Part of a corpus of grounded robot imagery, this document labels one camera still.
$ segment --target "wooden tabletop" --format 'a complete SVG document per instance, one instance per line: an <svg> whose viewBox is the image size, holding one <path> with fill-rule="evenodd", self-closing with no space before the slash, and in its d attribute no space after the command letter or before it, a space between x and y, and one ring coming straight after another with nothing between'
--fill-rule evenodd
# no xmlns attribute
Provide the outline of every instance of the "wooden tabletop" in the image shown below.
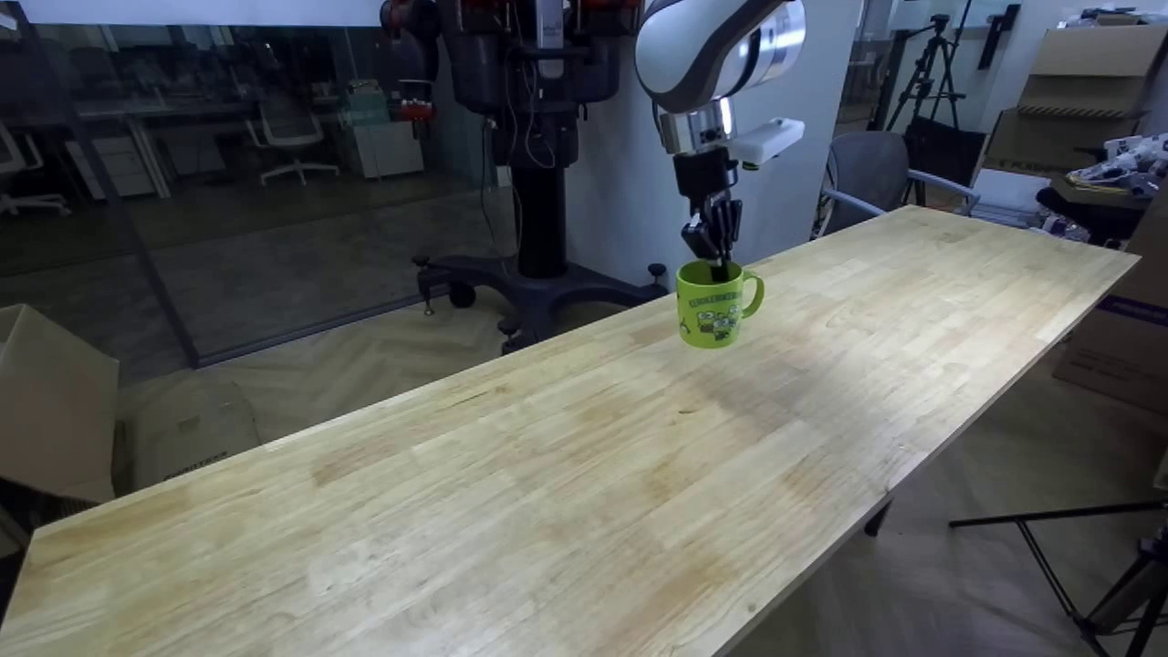
<svg viewBox="0 0 1168 657"><path fill-rule="evenodd" d="M715 653L1132 263L894 212L47 526L0 653Z"/></svg>

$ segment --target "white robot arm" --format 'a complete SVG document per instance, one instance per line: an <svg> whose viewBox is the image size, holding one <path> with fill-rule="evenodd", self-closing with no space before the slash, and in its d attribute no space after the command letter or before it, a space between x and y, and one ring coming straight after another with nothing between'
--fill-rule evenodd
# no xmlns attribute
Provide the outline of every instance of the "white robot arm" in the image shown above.
<svg viewBox="0 0 1168 657"><path fill-rule="evenodd" d="M741 204L737 164L763 168L803 139L803 120L734 131L730 95L781 77L807 40L803 0L653 0L635 37L635 69L657 106L694 219L701 259L730 263Z"/></svg>

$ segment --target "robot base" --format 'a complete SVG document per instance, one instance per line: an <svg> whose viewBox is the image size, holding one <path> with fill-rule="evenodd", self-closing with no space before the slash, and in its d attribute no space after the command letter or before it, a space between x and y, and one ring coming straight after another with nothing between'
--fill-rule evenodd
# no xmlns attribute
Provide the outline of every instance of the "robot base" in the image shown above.
<svg viewBox="0 0 1168 657"><path fill-rule="evenodd" d="M562 332L558 310L569 303L621 303L621 307L639 307L646 299L664 296L668 288L661 285L664 266L650 266L653 285L635 288L613 277L602 277L584 266L566 266L562 277L522 277L515 259L416 259L416 288L423 303L434 299L434 288L445 288L453 307L475 307L475 288L485 285L500 292L515 318L500 325L507 332L504 354L533 347L540 339L551 339Z"/></svg>

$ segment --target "chair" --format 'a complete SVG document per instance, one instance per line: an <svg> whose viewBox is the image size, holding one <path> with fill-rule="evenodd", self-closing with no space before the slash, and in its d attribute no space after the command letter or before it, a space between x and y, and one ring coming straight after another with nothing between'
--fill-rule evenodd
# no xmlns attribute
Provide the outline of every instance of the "chair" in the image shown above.
<svg viewBox="0 0 1168 657"><path fill-rule="evenodd" d="M29 135L22 142L26 142L26 150L0 124L0 175L4 179L44 168L37 142ZM26 208L47 208L47 212L69 215L69 201L62 193L15 197L15 193L0 190L0 215L22 215Z"/></svg>
<svg viewBox="0 0 1168 657"><path fill-rule="evenodd" d="M909 168L909 146L891 131L840 135L829 153L829 175L821 190L821 215L814 237L847 230L898 204L909 204L913 190L923 201L923 186L938 186L960 197L956 212L971 212L978 193L953 179Z"/></svg>
<svg viewBox="0 0 1168 657"><path fill-rule="evenodd" d="M256 120L248 120L248 135L259 150L281 150L292 161L266 168L259 175L259 186L266 186L270 179L281 175L296 175L299 186L307 186L307 172L329 172L339 175L336 164L321 164L321 161L303 161L303 150L325 142L321 120L314 113L307 113L292 95L263 95L259 99L259 128Z"/></svg>

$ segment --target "glass wall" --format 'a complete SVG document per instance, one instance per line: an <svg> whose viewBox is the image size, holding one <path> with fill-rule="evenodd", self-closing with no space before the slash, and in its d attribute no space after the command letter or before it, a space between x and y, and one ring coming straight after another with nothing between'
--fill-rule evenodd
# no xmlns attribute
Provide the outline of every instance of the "glass wall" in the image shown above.
<svg viewBox="0 0 1168 657"><path fill-rule="evenodd" d="M128 372L391 310L416 299L412 256L504 248L482 120L442 77L438 113L409 120L380 29L4 15L0 124L37 161L4 179L62 208L0 219L0 303Z"/></svg>

